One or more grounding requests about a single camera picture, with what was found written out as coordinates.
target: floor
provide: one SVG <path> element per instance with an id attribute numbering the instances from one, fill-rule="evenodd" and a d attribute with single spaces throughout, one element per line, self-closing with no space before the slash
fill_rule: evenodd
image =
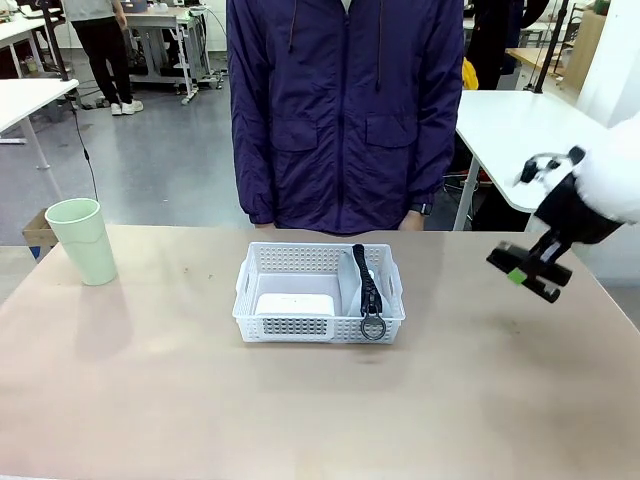
<path id="1" fill-rule="evenodd" d="M 86 56 L 78 50 L 63 53 L 81 82 L 83 102 L 95 101 L 99 94 Z M 201 90 L 187 106 L 171 88 L 138 89 L 136 97 L 145 110 L 132 117 L 114 118 L 107 109 L 78 113 L 105 220 L 251 228 L 235 187 L 228 84 L 222 90 Z M 34 116 L 34 128 L 62 191 L 70 197 L 93 196 L 73 116 L 66 112 L 58 123 Z M 0 147 L 0 246 L 24 245 L 22 228 L 53 201 L 29 147 Z M 427 229 L 450 230 L 458 201 L 459 193 L 441 192 Z M 24 247 L 0 249 L 0 303 L 33 266 Z M 640 320 L 637 291 L 616 289 L 612 295 Z"/>

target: sneaker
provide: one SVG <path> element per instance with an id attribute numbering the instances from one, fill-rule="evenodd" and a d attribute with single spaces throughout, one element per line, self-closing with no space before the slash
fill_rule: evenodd
<path id="1" fill-rule="evenodd" d="M 142 102 L 140 100 L 132 100 L 131 103 L 122 104 L 122 113 L 124 115 L 133 115 L 144 110 Z"/>

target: person wearing purple jacket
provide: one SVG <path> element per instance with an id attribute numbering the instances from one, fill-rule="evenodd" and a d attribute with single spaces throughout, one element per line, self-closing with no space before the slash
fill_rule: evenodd
<path id="1" fill-rule="evenodd" d="M 422 230 L 453 157 L 463 0 L 227 0 L 240 205 L 256 227 Z"/>

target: white plastic basket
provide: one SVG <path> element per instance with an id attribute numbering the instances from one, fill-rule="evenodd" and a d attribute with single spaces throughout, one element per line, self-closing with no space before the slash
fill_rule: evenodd
<path id="1" fill-rule="evenodd" d="M 386 334 L 375 342 L 360 331 L 360 317 L 300 315 L 256 315 L 256 304 L 264 293 L 326 294 L 335 311 L 342 312 L 338 283 L 338 258 L 353 244 L 251 243 L 236 283 L 233 316 L 245 342 L 393 343 L 405 319 L 402 284 L 389 245 L 364 245 L 367 261 L 378 268 L 381 294 L 391 305 L 383 312 Z"/>

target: green cup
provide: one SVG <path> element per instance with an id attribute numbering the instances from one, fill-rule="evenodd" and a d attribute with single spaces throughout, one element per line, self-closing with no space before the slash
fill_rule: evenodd
<path id="1" fill-rule="evenodd" d="M 45 218 L 85 285 L 104 285 L 116 277 L 111 244 L 100 204 L 72 198 L 49 207 Z"/>

